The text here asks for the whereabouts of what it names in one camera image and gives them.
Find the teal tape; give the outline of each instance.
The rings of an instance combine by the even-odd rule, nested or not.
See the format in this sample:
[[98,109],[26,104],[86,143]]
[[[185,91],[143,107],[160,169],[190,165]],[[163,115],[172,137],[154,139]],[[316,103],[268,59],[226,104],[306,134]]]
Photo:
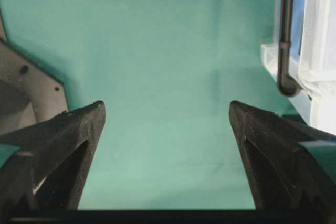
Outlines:
[[307,149],[322,169],[336,183],[336,141],[316,140],[300,142],[300,145]]
[[0,168],[5,164],[5,162],[9,159],[9,157],[20,147],[0,144]]

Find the curved pipe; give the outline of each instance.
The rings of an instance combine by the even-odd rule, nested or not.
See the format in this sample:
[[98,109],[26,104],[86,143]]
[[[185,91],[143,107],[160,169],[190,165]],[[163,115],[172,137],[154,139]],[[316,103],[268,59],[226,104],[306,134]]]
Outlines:
[[281,0],[280,35],[278,54],[278,89],[287,97],[297,95],[301,86],[289,75],[290,33],[292,24],[293,0]]

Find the clear plastic bin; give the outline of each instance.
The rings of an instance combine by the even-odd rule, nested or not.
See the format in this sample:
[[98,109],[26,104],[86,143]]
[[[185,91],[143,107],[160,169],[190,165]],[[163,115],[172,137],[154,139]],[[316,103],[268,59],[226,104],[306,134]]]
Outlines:
[[300,78],[336,81],[336,0],[306,0]]
[[[306,123],[336,134],[336,0],[304,0],[304,21],[301,50],[298,34],[302,32],[303,0],[294,0],[289,73],[302,91],[290,98]],[[274,44],[261,46],[262,62],[277,79],[280,0],[276,0]]]

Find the green backdrop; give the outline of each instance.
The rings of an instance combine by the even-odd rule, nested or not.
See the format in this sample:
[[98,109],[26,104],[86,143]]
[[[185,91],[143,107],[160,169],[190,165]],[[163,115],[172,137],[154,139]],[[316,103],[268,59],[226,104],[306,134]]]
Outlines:
[[254,208],[231,100],[292,110],[261,65],[274,0],[0,0],[9,42],[107,120],[82,209]]

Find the screw hole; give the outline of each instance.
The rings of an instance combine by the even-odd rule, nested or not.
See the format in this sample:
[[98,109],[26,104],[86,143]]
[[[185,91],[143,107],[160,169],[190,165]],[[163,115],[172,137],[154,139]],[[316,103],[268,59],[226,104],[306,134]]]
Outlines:
[[29,70],[29,66],[23,65],[20,69],[20,74],[26,74]]

